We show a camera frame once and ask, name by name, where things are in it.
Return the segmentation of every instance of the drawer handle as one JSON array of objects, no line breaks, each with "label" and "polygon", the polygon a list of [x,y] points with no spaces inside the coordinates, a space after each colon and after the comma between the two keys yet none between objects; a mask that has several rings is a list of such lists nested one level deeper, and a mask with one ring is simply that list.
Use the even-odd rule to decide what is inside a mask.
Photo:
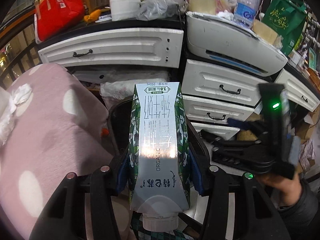
[{"label": "drawer handle", "polygon": [[217,121],[223,121],[226,119],[226,115],[224,114],[222,117],[223,118],[214,118],[210,116],[210,113],[207,113],[207,115],[209,116],[209,118],[211,118],[212,120],[217,120]]},{"label": "drawer handle", "polygon": [[308,102],[308,98],[301,97],[306,103]]},{"label": "drawer handle", "polygon": [[73,53],[73,57],[83,57],[85,55],[88,55],[90,53],[93,53],[93,50],[92,49],[89,49],[89,52],[86,53],[86,54],[77,54],[76,52]]},{"label": "drawer handle", "polygon": [[238,89],[237,92],[233,92],[233,91],[230,91],[230,90],[224,90],[224,89],[223,89],[223,85],[220,85],[219,87],[220,87],[223,91],[225,91],[225,92],[227,92],[227,93],[229,93],[229,94],[240,95],[240,93],[241,93],[241,89]]}]

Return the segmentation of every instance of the green led light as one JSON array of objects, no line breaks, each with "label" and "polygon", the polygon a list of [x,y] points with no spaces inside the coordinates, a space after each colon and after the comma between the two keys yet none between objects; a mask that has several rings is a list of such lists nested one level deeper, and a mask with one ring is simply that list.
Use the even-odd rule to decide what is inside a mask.
[{"label": "green led light", "polygon": [[272,108],[277,108],[280,104],[279,103],[276,103],[272,106]]},{"label": "green led light", "polygon": [[253,175],[250,173],[250,172],[246,172],[244,174],[244,176],[247,178],[247,179],[252,179],[253,178]]}]

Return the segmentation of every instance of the hand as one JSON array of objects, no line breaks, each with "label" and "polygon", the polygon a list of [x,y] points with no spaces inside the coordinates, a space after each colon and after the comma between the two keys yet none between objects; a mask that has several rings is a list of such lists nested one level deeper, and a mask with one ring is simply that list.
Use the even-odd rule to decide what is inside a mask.
[{"label": "hand", "polygon": [[293,180],[272,173],[256,176],[256,178],[259,182],[280,190],[281,200],[285,206],[292,206],[300,199],[302,186],[297,173]]}]

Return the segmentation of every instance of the metal screw head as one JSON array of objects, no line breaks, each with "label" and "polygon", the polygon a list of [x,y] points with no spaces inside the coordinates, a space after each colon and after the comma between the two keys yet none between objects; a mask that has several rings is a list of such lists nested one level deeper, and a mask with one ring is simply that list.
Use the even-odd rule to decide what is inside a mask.
[{"label": "metal screw head", "polygon": [[75,177],[75,174],[73,172],[69,172],[67,174],[67,179],[73,179]]},{"label": "metal screw head", "polygon": [[246,172],[246,173],[244,174],[244,176],[245,176],[246,179],[253,179],[253,175],[252,175],[252,173],[250,173],[250,172]]},{"label": "metal screw head", "polygon": [[110,167],[109,167],[108,165],[102,166],[102,167],[100,168],[100,171],[102,171],[102,172],[107,172],[107,171],[109,171],[109,170],[110,170]]},{"label": "metal screw head", "polygon": [[219,170],[218,166],[216,166],[216,165],[211,165],[209,169],[212,172],[217,172]]}]

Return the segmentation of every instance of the organic milk carton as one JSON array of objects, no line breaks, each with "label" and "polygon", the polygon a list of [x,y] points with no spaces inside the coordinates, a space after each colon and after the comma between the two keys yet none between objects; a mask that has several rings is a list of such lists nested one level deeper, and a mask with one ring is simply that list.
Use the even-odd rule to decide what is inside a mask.
[{"label": "organic milk carton", "polygon": [[190,207],[188,133],[180,83],[136,84],[129,132],[130,208],[166,232]]}]

